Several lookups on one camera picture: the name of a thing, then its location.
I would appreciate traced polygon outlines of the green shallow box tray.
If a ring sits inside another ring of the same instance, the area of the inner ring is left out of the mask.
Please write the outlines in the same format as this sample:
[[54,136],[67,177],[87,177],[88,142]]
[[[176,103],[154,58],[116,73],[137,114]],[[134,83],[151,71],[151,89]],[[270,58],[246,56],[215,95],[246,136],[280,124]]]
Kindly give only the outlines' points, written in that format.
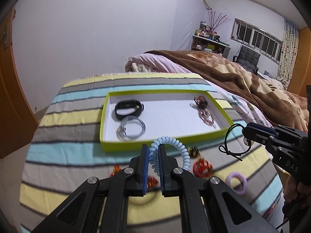
[[[208,102],[208,111],[214,118],[212,126],[199,117],[194,98],[202,96]],[[114,114],[117,103],[138,100],[144,109],[139,119],[145,124],[145,132],[136,139],[127,140],[117,135],[121,124]],[[168,136],[185,145],[224,137],[232,119],[204,90],[142,90],[116,91],[107,94],[100,125],[100,143],[106,153],[139,150],[142,144],[150,145],[155,139]]]

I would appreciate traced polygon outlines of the black chair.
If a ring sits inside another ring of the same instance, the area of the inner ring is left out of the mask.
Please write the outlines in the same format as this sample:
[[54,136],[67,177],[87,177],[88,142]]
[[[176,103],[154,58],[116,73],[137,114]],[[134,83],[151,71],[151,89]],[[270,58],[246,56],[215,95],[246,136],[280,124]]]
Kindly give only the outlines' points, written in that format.
[[242,66],[248,72],[251,72],[255,75],[258,73],[258,62],[260,59],[260,54],[256,51],[242,45],[239,51],[239,55],[233,56],[233,62]]

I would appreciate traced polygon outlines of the barred window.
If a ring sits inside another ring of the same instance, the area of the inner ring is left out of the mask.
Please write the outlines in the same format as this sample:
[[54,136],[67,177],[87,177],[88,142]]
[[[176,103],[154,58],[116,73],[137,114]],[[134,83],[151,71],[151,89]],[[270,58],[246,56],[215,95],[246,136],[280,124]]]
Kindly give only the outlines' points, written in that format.
[[231,39],[280,63],[282,41],[272,34],[240,19],[235,19]]

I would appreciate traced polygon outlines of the black fitness band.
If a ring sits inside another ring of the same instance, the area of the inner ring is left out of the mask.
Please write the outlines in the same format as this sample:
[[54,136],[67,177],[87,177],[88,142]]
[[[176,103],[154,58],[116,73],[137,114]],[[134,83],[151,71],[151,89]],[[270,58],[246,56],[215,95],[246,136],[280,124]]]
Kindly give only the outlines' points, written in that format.
[[[119,113],[120,110],[132,110],[128,113]],[[125,117],[128,116],[135,116],[139,117],[144,110],[144,105],[136,100],[136,99],[130,99],[130,100],[123,100],[116,104],[114,108],[114,115],[117,118],[117,120],[124,120]]]

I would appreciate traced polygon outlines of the purple flower branches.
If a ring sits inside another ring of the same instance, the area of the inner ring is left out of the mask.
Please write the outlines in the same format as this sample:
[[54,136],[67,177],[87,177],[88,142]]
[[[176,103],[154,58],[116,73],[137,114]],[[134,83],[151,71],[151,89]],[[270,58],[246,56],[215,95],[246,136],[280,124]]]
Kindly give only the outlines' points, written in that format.
[[215,32],[219,26],[231,20],[228,15],[217,13],[214,10],[208,11],[208,19],[209,19],[209,29],[212,32]]

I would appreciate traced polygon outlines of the brown plush blanket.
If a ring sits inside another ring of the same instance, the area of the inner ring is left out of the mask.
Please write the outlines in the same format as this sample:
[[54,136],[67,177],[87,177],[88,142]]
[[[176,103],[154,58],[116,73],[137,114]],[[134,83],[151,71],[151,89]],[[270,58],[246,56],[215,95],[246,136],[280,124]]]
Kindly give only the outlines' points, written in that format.
[[151,50],[148,53],[162,55],[226,91],[248,100],[272,124],[308,132],[307,98],[260,79],[237,63],[218,54],[202,51]]

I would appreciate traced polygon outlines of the floral curtain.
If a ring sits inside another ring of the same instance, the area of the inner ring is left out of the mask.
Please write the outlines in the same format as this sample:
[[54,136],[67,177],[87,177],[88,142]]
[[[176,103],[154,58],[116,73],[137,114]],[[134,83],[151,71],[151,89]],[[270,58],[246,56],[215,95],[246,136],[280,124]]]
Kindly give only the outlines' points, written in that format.
[[298,26],[287,18],[284,18],[284,35],[277,78],[283,84],[285,89],[288,88],[293,75],[298,45]]

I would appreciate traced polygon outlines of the black cord bracelet green bead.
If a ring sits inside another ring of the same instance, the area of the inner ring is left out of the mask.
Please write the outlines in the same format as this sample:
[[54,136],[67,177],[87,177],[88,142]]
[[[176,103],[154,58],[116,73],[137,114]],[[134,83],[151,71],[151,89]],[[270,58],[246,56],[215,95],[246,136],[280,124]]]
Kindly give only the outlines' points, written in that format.
[[240,123],[231,125],[225,135],[224,141],[219,145],[218,150],[242,162],[252,148],[253,142],[244,138],[242,131],[246,126]]

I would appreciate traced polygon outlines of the cluttered shelf unit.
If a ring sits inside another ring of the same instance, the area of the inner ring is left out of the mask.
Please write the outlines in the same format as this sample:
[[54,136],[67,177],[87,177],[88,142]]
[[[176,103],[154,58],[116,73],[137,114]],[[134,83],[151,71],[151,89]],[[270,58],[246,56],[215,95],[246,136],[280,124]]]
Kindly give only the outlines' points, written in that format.
[[199,28],[192,36],[191,50],[213,52],[227,58],[230,47],[220,41],[220,36],[210,30],[206,21],[201,21]]

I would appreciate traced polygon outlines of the orange wooden door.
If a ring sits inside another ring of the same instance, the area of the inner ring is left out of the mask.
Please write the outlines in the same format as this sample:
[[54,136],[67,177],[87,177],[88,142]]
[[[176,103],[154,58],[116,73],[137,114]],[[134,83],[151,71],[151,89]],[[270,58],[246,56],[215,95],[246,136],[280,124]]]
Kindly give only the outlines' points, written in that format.
[[12,41],[15,14],[16,10],[10,9],[1,22],[1,159],[29,144],[38,127],[38,121],[25,97],[15,66]]

